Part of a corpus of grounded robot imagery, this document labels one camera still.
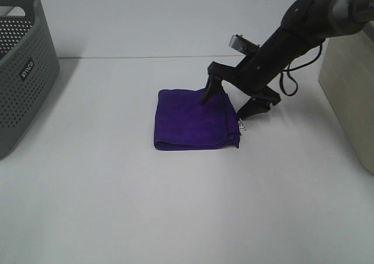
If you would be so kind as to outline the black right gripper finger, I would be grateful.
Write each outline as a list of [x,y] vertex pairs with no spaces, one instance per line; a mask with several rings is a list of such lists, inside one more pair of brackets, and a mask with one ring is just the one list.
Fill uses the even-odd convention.
[[204,105],[212,98],[215,94],[219,93],[222,90],[222,79],[214,76],[209,75],[207,79],[207,83],[203,92],[203,95],[200,99],[200,104]]
[[267,99],[250,98],[237,112],[237,116],[241,120],[245,120],[250,116],[267,113],[271,109],[272,102]]

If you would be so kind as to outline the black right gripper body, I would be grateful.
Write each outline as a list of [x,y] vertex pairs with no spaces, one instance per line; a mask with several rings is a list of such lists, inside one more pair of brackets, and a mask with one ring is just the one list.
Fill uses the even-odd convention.
[[254,96],[272,81],[295,58],[309,51],[307,41],[296,33],[277,29],[259,49],[236,66],[212,62],[208,75],[214,75]]

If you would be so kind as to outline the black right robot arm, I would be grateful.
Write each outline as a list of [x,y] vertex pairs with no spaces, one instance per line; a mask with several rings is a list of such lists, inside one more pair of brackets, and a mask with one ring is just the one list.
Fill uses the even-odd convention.
[[373,0],[297,0],[284,14],[280,26],[262,45],[241,35],[233,35],[230,47],[245,55],[235,67],[212,62],[207,69],[208,80],[200,100],[205,104],[222,91],[227,81],[250,97],[237,112],[246,119],[266,113],[281,97],[268,84],[279,77],[283,94],[284,77],[293,79],[291,63],[313,48],[322,48],[326,39],[360,32],[373,20]]

